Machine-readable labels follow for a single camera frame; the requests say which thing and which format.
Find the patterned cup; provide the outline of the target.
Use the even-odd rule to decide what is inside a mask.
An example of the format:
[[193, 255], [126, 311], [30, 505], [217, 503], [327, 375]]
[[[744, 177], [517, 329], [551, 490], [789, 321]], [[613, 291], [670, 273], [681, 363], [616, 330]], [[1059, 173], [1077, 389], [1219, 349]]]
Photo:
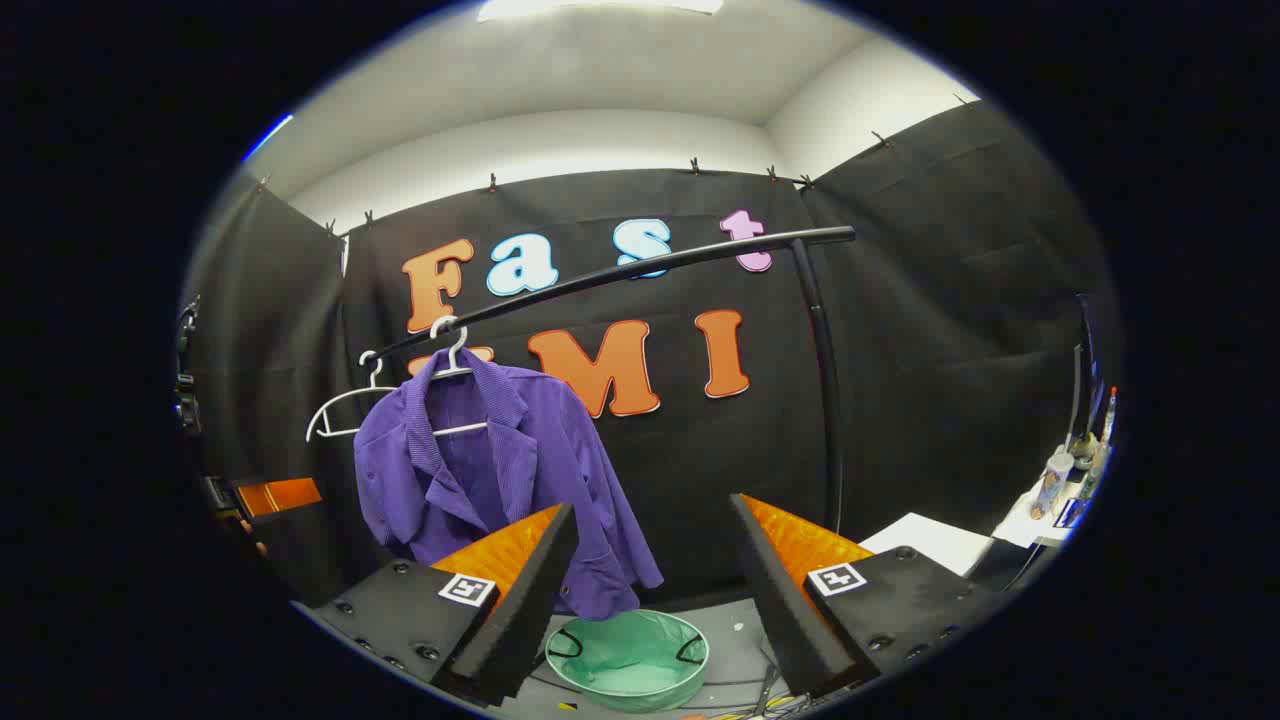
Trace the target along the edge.
[[1030, 516], [1033, 519], [1039, 520], [1056, 516], [1060, 501], [1062, 500], [1062, 492], [1074, 465], [1075, 459], [1066, 450], [1060, 450], [1050, 456], [1039, 477], [1038, 495], [1030, 506]]

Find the green laundry hamper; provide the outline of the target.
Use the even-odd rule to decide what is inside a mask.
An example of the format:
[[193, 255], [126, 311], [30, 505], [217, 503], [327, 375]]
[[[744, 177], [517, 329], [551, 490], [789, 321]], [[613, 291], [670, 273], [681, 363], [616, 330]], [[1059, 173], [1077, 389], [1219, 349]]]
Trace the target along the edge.
[[607, 621], [576, 618], [543, 653], [554, 674], [596, 705], [622, 714], [677, 708], [704, 687], [710, 646], [691, 623], [646, 609]]

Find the black backdrop cloth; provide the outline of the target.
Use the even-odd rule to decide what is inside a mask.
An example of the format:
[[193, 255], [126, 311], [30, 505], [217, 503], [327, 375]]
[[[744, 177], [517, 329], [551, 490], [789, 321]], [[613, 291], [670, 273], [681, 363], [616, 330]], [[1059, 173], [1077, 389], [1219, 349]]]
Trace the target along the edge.
[[362, 384], [365, 350], [410, 332], [412, 306], [498, 302], [503, 242], [545, 240], [561, 281], [613, 266], [641, 231], [675, 250], [721, 242], [744, 211], [769, 233], [851, 225], [812, 249], [833, 336], [844, 492], [826, 487], [809, 311], [792, 255], [723, 259], [538, 304], [471, 329], [498, 363], [562, 378], [595, 427], [664, 582], [686, 609], [745, 580], [727, 496], [859, 541], [906, 512], [993, 529], [1062, 441], [1074, 350], [1103, 378], [1121, 356], [1100, 240], [1039, 149], [986, 102], [954, 108], [800, 190], [764, 176], [640, 169], [471, 190], [353, 231], [247, 179], [198, 270], [188, 368], [207, 471], [236, 489], [306, 480], [300, 509], [259, 520], [271, 566], [321, 603], [389, 555], [357, 501], [351, 438], [305, 441], [312, 413]]

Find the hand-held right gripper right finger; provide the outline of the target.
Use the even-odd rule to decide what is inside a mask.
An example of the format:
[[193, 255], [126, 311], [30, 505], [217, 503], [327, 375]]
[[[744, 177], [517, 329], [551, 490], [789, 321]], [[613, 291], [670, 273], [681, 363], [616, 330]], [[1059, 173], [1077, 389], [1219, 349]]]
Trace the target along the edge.
[[820, 698], [915, 667], [1001, 600], [911, 546], [873, 552], [748, 495], [728, 501], [742, 574], [796, 694]]

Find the dark device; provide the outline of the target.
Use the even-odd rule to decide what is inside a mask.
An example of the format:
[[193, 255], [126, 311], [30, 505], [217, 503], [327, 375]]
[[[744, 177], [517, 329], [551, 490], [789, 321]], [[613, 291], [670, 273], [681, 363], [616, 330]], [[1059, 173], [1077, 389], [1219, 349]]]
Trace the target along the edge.
[[188, 438], [204, 433], [198, 400], [195, 393], [195, 377], [188, 369], [188, 354], [195, 327], [198, 319], [201, 295], [197, 293], [180, 311], [175, 333], [175, 414]]

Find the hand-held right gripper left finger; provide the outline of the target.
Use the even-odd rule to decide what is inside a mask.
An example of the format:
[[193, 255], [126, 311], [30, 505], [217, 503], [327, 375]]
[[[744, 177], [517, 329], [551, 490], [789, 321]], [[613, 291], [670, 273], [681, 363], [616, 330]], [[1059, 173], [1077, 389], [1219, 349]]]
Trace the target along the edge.
[[577, 546], [573, 506], [559, 503], [433, 565], [394, 559], [310, 621], [419, 689], [499, 706], [536, 666]]

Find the white desk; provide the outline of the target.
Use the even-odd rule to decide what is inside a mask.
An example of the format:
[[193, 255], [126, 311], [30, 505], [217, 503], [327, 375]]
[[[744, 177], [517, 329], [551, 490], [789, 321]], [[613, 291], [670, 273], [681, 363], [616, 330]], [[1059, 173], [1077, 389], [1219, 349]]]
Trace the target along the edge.
[[1023, 548], [1064, 544], [1074, 528], [1061, 525], [1059, 516], [1073, 506], [1084, 479], [1084, 471], [1073, 470], [1060, 493], [1059, 512], [1046, 514], [1039, 519], [1030, 516], [1030, 507], [1039, 496], [1042, 486], [1041, 480], [1034, 480], [1032, 487], [1015, 501], [1006, 518], [992, 530], [991, 536]]

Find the white clothes hanger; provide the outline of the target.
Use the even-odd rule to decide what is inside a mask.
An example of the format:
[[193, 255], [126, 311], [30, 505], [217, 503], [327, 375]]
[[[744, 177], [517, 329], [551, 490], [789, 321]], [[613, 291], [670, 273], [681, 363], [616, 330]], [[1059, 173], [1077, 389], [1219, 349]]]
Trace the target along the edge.
[[365, 351], [358, 357], [358, 365], [360, 366], [369, 365], [371, 368], [371, 370], [369, 373], [369, 377], [367, 377], [367, 384], [365, 387], [358, 387], [356, 389], [346, 391], [343, 393], [339, 393], [339, 395], [337, 395], [337, 396], [326, 400], [325, 402], [323, 402], [320, 405], [320, 407], [316, 410], [316, 413], [310, 419], [310, 423], [308, 423], [308, 425], [306, 428], [306, 432], [305, 432], [305, 438], [303, 438], [305, 442], [310, 443], [314, 436], [320, 436], [320, 437], [324, 437], [324, 438], [330, 438], [330, 437], [342, 437], [342, 436], [355, 436], [355, 434], [357, 434], [358, 433], [358, 428], [357, 427], [356, 428], [348, 428], [348, 429], [337, 429], [337, 430], [333, 429], [332, 428], [332, 423], [330, 423], [330, 418], [329, 418], [329, 411], [335, 405], [340, 404], [342, 401], [346, 401], [347, 398], [353, 398], [353, 397], [357, 397], [357, 396], [371, 396], [371, 395], [383, 396], [383, 395], [390, 393], [390, 392], [393, 392], [396, 389], [396, 387], [393, 387], [393, 386], [380, 386], [379, 384], [378, 377], [380, 375], [380, 373], [383, 370], [384, 361], [381, 359], [379, 359], [379, 357], [375, 357], [375, 355], [376, 355], [375, 351]]
[[[434, 323], [430, 327], [430, 331], [429, 331], [429, 338], [430, 340], [436, 340], [438, 336], [443, 331], [445, 331], [445, 329], [451, 329], [451, 331], [456, 332], [457, 336], [458, 336], [458, 338], [448, 348], [448, 351], [447, 351], [447, 361], [436, 364], [436, 369], [430, 374], [430, 379], [428, 380], [428, 383], [431, 383], [433, 380], [444, 380], [444, 379], [449, 379], [449, 378], [456, 378], [456, 377], [462, 377], [462, 375], [472, 375], [474, 374], [474, 369], [471, 366], [463, 365], [458, 360], [460, 351], [465, 347], [465, 345], [467, 343], [467, 338], [468, 338], [468, 331], [467, 331], [466, 327], [461, 327], [460, 329], [454, 328], [454, 325], [456, 325], [456, 323], [458, 320], [460, 319], [456, 315], [444, 315], [444, 316], [440, 316], [440, 318], [435, 319]], [[484, 429], [486, 429], [486, 421], [479, 421], [479, 423], [471, 423], [471, 424], [457, 425], [457, 427], [438, 428], [438, 429], [435, 429], [433, 432], [433, 434], [435, 437], [457, 436], [457, 434], [461, 434], [461, 433], [467, 433], [467, 432], [474, 432], [474, 430], [484, 430]]]

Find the dark monitor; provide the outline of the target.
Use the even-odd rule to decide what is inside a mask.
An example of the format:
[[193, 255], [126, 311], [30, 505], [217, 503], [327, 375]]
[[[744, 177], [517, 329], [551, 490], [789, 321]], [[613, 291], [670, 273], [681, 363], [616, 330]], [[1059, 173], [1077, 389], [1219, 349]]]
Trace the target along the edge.
[[1091, 432], [1102, 402], [1102, 372], [1100, 369], [1096, 340], [1096, 320], [1087, 293], [1076, 293], [1075, 302], [1080, 313], [1082, 341], [1074, 348], [1074, 400], [1071, 411], [1071, 437], [1083, 441]]

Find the purple ribbed shirt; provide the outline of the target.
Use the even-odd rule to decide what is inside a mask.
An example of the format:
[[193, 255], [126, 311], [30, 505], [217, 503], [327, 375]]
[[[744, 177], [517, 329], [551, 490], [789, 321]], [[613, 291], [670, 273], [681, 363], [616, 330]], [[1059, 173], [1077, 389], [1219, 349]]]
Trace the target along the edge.
[[607, 620], [663, 583], [593, 418], [553, 375], [439, 350], [374, 405], [353, 448], [364, 520], [398, 557], [430, 565], [568, 503], [579, 543], [558, 612]]

